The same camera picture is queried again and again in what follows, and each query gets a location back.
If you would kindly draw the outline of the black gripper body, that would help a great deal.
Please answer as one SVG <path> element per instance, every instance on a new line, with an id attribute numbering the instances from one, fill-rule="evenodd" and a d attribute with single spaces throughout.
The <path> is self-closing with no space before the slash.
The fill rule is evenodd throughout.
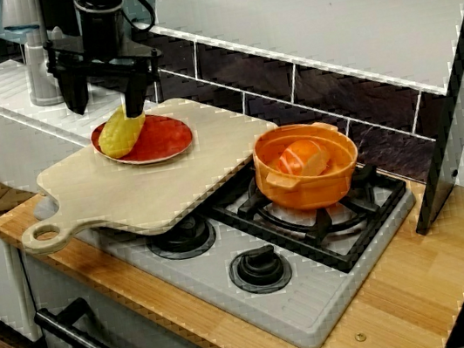
<path id="1" fill-rule="evenodd" d="M 160 51 L 128 38 L 124 21 L 121 10 L 102 15 L 83 13 L 81 36 L 44 43 L 48 72 L 62 93 L 83 89 L 89 78 L 159 77 Z"/>

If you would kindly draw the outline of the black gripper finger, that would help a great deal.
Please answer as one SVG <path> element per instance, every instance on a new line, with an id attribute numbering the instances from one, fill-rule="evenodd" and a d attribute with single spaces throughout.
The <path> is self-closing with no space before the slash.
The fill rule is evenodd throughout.
<path id="1" fill-rule="evenodd" d="M 153 82 L 154 76 L 151 72 L 135 73 L 128 78 L 124 92 L 124 107 L 128 118 L 137 118 L 142 114 L 147 96 L 147 88 Z"/>
<path id="2" fill-rule="evenodd" d="M 83 115 L 89 100 L 87 77 L 74 72 L 62 72 L 57 75 L 56 80 L 68 109 Z"/>

